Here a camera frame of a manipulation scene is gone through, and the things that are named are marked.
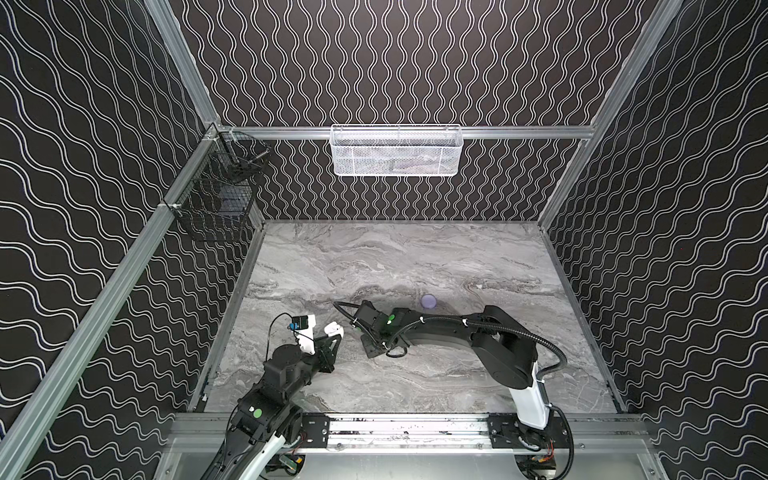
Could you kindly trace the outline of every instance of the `purple object in basket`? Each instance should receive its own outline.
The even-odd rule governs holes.
[[[437,306],[437,299],[434,295],[426,294],[422,297],[422,306],[426,309],[433,309]]]

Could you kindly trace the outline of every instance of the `basket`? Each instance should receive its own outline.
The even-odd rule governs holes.
[[[250,211],[256,197],[254,178],[263,171],[270,149],[235,155],[216,149],[207,154],[187,186],[183,201],[172,211],[184,231],[196,241],[249,241]]]
[[[464,139],[459,125],[336,124],[333,171],[351,177],[452,177]]]

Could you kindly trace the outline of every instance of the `white plastic part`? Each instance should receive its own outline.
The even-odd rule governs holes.
[[[533,364],[533,386],[525,390],[509,389],[515,408],[518,411],[518,421],[534,429],[543,430],[549,421],[549,407],[544,403],[541,395],[543,384],[536,379],[538,362]]]
[[[299,348],[301,348],[302,352],[309,353],[310,355],[314,355],[315,343],[313,340],[315,338],[315,335],[313,333],[313,330],[315,329],[315,325],[317,325],[317,321],[315,321],[314,315],[308,315],[308,317],[309,317],[309,320],[308,320],[309,328],[296,330],[296,338],[299,340]]]
[[[259,480],[259,475],[264,470],[264,467],[266,467],[266,463],[274,457],[277,451],[285,444],[286,440],[282,435],[276,437],[273,433],[269,441],[267,441],[261,448],[261,452],[257,453],[256,456],[248,462],[248,466],[243,470],[243,473],[240,474],[238,480]]]
[[[336,322],[331,322],[326,325],[326,328],[323,329],[323,332],[325,332],[327,336],[340,335],[341,338],[344,338],[344,327]]]
[[[333,172],[351,177],[452,177],[464,137],[454,124],[333,125]]]

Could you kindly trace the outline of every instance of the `black bracket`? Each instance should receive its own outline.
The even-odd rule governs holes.
[[[553,412],[550,412],[547,428],[543,431],[522,425],[514,413],[489,415],[488,434],[494,449],[530,450],[532,445],[536,445],[546,452],[550,440],[556,449],[568,448],[568,434],[563,421]]]
[[[322,413],[305,413],[301,416],[304,434],[303,449],[324,449],[328,446],[328,428],[331,419]]]

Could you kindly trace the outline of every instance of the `marble floor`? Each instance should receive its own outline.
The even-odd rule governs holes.
[[[415,346],[401,359],[367,359],[334,300],[371,300],[382,311],[419,308],[471,313],[505,309],[558,344],[567,368],[546,378],[550,400],[566,412],[613,412],[587,341],[533,224],[270,223],[250,285],[214,379],[206,410],[229,412],[262,373],[266,330],[281,312],[314,313],[318,327],[345,326],[336,371],[318,374],[296,402],[321,412],[514,412],[508,390],[471,351]],[[292,343],[283,324],[271,347]],[[554,362],[539,347],[539,362]]]

